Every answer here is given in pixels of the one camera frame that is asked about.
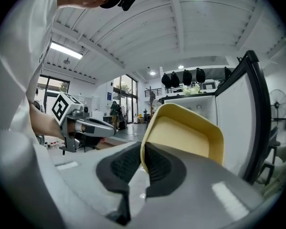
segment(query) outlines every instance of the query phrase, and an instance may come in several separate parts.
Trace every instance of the yellow bin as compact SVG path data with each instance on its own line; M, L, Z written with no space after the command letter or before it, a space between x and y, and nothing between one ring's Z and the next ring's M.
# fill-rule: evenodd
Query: yellow bin
M145 143L155 143L201 155L223 164L224 136L216 125L177 104L163 104L148 125L141 145L144 163Z

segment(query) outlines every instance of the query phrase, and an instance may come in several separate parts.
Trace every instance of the camera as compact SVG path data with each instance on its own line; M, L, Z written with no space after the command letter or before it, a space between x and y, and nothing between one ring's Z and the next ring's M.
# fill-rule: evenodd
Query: camera
M122 7L124 11L128 11L135 1L136 0L121 0L118 6Z

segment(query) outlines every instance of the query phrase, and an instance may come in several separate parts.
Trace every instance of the electric fan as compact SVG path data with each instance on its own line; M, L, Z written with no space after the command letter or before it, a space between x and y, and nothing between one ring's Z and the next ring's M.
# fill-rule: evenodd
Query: electric fan
M271 91L270 104L271 104L271 118L276 119L276 124L278 125L278 120L284 118L286 115L286 95L281 90L275 89Z

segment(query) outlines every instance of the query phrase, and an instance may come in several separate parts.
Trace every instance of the fluorescent light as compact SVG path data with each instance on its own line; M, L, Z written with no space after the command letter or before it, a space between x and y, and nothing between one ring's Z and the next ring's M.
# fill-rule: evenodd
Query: fluorescent light
M67 55L70 55L74 58L77 58L77 59L81 59L82 58L82 54L78 53L78 52L75 52L69 48L66 48L64 46L61 46L55 42L52 42L51 44L51 48L54 49L54 50L57 50L57 51L60 51L62 53L65 53Z

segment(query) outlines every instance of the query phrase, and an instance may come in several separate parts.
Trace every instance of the white ceiling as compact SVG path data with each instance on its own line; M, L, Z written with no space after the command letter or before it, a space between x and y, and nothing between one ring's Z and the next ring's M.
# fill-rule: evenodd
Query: white ceiling
M222 65L226 56L241 57L249 49L267 65L285 37L263 0L137 0L127 12L64 8L52 39L84 56L69 57L66 65L67 55L50 50L45 68L101 84L134 71L149 80L147 67Z

